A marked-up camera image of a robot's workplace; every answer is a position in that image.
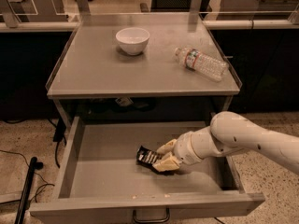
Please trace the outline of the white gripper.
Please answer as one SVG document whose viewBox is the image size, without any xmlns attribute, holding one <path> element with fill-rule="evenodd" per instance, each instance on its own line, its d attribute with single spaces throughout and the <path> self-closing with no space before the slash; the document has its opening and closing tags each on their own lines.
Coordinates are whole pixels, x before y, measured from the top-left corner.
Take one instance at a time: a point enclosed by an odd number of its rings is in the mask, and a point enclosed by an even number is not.
<svg viewBox="0 0 299 224">
<path fill-rule="evenodd" d="M 156 152 L 165 155 L 152 164 L 153 168 L 158 172 L 166 172 L 177 170 L 181 163 L 194 165 L 201 162 L 202 159 L 193 150 L 192 135 L 193 132 L 182 134 L 177 140 L 172 139 L 160 146 Z"/>
</svg>

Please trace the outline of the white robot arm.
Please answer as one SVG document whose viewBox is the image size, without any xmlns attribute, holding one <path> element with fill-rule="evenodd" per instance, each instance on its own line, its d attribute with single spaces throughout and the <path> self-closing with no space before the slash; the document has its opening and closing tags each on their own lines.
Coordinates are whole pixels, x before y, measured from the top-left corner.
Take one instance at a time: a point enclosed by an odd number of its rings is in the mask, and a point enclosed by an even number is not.
<svg viewBox="0 0 299 224">
<path fill-rule="evenodd" d="M 253 150 L 289 171 L 299 174 L 299 138 L 267 130 L 229 111 L 216 114 L 210 124 L 182 134 L 157 149 L 162 157 L 153 167 L 158 172 L 178 170 L 208 157 L 226 157 Z"/>
</svg>

